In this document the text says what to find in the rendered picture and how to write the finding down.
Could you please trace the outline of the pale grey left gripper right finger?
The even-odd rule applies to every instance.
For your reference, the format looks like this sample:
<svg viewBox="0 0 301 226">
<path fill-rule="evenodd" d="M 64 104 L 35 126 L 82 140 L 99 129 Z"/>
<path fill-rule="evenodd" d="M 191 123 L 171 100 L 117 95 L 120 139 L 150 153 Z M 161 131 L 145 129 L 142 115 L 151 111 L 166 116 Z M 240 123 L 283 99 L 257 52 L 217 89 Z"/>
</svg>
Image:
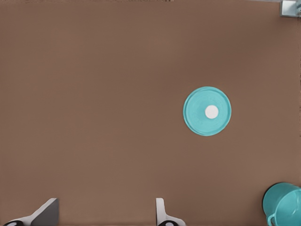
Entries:
<svg viewBox="0 0 301 226">
<path fill-rule="evenodd" d="M 156 225 L 157 226 L 186 226 L 186 223 L 166 213 L 163 198 L 156 198 Z"/>
</svg>

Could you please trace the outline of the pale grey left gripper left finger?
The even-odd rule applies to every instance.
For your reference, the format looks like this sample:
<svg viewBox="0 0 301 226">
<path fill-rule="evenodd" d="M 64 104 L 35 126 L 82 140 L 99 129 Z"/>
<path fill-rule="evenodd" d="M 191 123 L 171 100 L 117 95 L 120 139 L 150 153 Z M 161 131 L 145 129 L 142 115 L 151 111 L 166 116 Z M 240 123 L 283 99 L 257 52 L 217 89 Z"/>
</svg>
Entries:
<svg viewBox="0 0 301 226">
<path fill-rule="evenodd" d="M 59 199 L 50 198 L 31 215 L 13 219 L 3 226 L 57 226 L 59 222 Z"/>
</svg>

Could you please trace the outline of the teal pot lid white knob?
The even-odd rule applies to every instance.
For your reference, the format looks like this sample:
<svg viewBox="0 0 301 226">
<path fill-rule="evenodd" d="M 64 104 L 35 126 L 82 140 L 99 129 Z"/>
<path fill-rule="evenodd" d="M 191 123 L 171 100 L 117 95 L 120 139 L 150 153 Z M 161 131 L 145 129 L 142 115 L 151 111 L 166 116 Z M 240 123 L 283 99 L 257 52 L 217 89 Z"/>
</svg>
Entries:
<svg viewBox="0 0 301 226">
<path fill-rule="evenodd" d="M 230 121 L 230 100 L 218 88 L 200 87 L 186 98 L 183 118 L 192 132 L 201 136 L 213 136 L 224 130 Z"/>
</svg>

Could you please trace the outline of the silver frame post foot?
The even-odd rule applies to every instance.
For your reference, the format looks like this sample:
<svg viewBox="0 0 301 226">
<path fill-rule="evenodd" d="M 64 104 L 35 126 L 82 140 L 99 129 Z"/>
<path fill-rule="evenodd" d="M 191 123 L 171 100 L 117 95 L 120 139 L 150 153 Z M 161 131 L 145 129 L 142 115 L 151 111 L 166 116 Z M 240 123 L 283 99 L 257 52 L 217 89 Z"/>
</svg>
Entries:
<svg viewBox="0 0 301 226">
<path fill-rule="evenodd" d="M 301 0 L 281 0 L 280 16 L 301 18 Z"/>
</svg>

